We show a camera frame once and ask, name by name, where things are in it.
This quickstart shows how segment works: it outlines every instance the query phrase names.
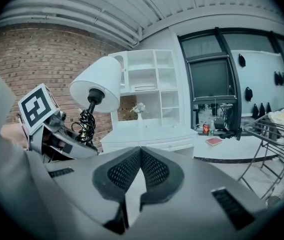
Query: cable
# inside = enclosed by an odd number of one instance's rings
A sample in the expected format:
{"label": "cable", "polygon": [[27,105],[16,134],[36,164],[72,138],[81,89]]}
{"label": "cable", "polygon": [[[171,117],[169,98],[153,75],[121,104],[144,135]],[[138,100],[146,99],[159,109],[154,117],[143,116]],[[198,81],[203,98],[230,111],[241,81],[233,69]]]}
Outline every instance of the cable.
{"label": "cable", "polygon": [[74,131],[74,125],[79,125],[82,129],[79,130],[79,134],[76,136],[76,140],[80,143],[90,142],[93,145],[93,137],[95,133],[95,118],[92,113],[85,109],[80,114],[81,118],[79,122],[72,123],[72,130]]}

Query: drying rack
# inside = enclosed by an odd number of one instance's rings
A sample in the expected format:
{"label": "drying rack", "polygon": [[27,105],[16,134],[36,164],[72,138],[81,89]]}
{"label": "drying rack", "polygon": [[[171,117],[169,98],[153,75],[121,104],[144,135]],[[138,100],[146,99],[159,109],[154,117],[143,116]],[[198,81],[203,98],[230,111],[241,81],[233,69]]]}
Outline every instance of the drying rack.
{"label": "drying rack", "polygon": [[[254,190],[249,185],[247,180],[245,180],[244,175],[248,171],[248,169],[251,167],[251,165],[254,163],[260,148],[261,147],[266,148],[264,160],[262,162],[262,166],[260,169],[262,169],[263,167],[268,169],[272,174],[275,175],[275,181],[271,184],[270,188],[261,197],[261,199],[263,199],[267,195],[267,193],[269,193],[269,191],[282,180],[284,176],[284,166],[283,166],[283,169],[280,171],[280,173],[277,174],[265,164],[266,154],[268,151],[271,151],[274,154],[276,154],[284,164],[284,125],[271,122],[271,120],[268,117],[268,114],[266,114],[262,116],[261,118],[251,123],[248,123],[243,129],[247,133],[250,133],[251,135],[261,139],[261,143],[258,146],[258,149],[252,161],[250,162],[249,166],[243,172],[243,174],[238,179],[238,181],[243,180],[244,183],[248,186],[248,188],[254,192]],[[278,137],[281,137],[283,142],[277,142]]]}

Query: ceiling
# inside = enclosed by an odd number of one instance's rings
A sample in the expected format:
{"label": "ceiling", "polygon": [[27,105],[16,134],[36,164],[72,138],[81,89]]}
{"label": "ceiling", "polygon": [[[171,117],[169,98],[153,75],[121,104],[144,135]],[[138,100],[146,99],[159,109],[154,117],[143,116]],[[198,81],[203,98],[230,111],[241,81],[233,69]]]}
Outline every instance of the ceiling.
{"label": "ceiling", "polygon": [[132,48],[170,25],[224,9],[247,10],[271,20],[284,18],[273,0],[11,0],[0,27],[54,23],[84,29]]}

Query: black window frame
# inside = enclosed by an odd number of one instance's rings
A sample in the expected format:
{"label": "black window frame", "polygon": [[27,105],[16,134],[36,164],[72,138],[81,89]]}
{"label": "black window frame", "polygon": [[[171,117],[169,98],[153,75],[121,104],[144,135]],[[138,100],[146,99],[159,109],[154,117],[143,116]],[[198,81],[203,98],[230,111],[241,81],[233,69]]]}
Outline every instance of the black window frame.
{"label": "black window frame", "polygon": [[[193,105],[195,104],[202,104],[203,100],[200,100],[200,98],[198,98],[197,100],[194,100],[194,90],[193,90],[193,85],[192,85],[192,78],[191,78],[191,72],[190,72],[190,66],[189,63],[196,61],[196,60],[212,60],[215,58],[228,58],[229,61],[229,65],[231,67],[231,73],[233,76],[233,81],[234,81],[234,89],[235,89],[235,98],[236,98],[236,103],[234,106],[234,122],[233,122],[233,126],[230,130],[236,130],[239,129],[241,127],[241,116],[242,116],[242,101],[241,101],[241,88],[240,88],[240,84],[239,84],[239,78],[238,78],[238,74],[237,74],[237,69],[236,69],[236,65],[235,65],[235,61],[233,58],[233,55],[231,53],[230,47],[228,46],[225,37],[223,36],[223,34],[250,34],[250,35],[259,35],[259,36],[264,36],[267,37],[268,40],[271,43],[271,46],[274,50],[274,53],[280,53],[283,59],[283,63],[284,63],[284,52],[278,42],[278,40],[284,40],[284,36],[274,33],[273,31],[265,31],[265,30],[259,30],[259,29],[252,29],[252,28],[240,28],[240,27],[227,27],[227,28],[218,28],[215,27],[213,29],[208,29],[208,30],[203,30],[203,31],[198,31],[198,32],[193,32],[193,33],[189,33],[186,35],[181,35],[178,36],[178,40],[180,43],[180,47],[183,53],[183,57],[184,57],[184,61],[185,61],[185,67],[188,69],[187,70],[187,77],[188,77],[188,83],[189,83],[189,91],[190,91],[190,105],[191,105],[191,110],[193,108]],[[184,48],[182,45],[182,42],[184,40],[187,39],[191,39],[191,38],[198,38],[198,37],[202,37],[202,36],[211,36],[211,35],[215,35],[221,49],[222,52],[217,52],[217,53],[209,53],[209,54],[203,54],[203,55],[198,55],[198,56],[194,56],[194,57],[189,57],[187,58],[185,56],[185,52],[184,52]],[[191,128],[193,127],[193,117],[191,116]]]}

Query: mesh panel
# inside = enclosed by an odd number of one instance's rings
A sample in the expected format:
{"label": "mesh panel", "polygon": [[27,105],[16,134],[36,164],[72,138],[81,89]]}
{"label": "mesh panel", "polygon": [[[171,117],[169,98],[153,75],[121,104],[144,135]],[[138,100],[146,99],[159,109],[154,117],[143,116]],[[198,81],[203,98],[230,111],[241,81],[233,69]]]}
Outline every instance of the mesh panel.
{"label": "mesh panel", "polygon": [[127,191],[140,169],[140,151],[135,152],[124,161],[110,168],[108,178],[116,186]]}
{"label": "mesh panel", "polygon": [[144,151],[142,155],[141,167],[144,173],[147,188],[160,185],[169,176],[169,169],[167,165]]}

